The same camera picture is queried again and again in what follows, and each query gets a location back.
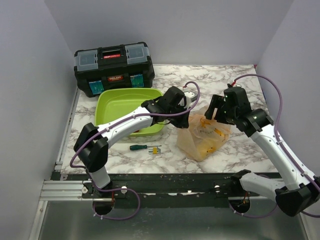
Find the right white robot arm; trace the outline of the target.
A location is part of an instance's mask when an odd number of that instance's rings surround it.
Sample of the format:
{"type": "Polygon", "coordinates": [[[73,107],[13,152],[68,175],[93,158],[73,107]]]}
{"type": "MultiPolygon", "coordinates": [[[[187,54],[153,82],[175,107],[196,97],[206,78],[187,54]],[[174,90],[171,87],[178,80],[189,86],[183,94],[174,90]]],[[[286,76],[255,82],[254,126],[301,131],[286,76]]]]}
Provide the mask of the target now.
{"type": "Polygon", "coordinates": [[[261,108],[253,110],[244,88],[236,86],[214,94],[204,114],[208,120],[234,125],[266,154],[282,180],[272,180],[241,170],[231,177],[230,191],[241,196],[256,193],[274,202],[283,213],[294,217],[320,199],[320,178],[293,153],[261,108]]]}

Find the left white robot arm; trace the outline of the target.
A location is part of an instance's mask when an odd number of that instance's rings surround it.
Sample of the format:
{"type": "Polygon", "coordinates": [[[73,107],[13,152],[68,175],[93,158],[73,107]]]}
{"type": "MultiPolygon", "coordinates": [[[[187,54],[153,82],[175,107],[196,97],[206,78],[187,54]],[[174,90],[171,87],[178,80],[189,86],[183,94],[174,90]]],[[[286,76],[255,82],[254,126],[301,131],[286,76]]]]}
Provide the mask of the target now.
{"type": "Polygon", "coordinates": [[[182,91],[172,86],[164,95],[145,100],[121,118],[98,126],[86,124],[73,149],[95,183],[93,191],[101,198],[110,194],[111,179],[105,167],[110,147],[136,131],[165,120],[177,128],[187,128],[189,113],[185,111],[197,97],[198,94],[192,91],[182,91]]]}

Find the translucent orange plastic bag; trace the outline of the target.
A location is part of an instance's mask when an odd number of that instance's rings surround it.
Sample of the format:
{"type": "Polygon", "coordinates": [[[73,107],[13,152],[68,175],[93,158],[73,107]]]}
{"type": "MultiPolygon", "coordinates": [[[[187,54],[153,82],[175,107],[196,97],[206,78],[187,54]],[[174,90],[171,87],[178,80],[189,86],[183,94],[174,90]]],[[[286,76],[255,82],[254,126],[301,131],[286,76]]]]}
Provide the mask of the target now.
{"type": "Polygon", "coordinates": [[[191,113],[188,118],[189,127],[177,130],[177,147],[188,158],[197,162],[204,161],[219,150],[232,133],[230,125],[206,119],[206,110],[205,106],[191,113]]]}

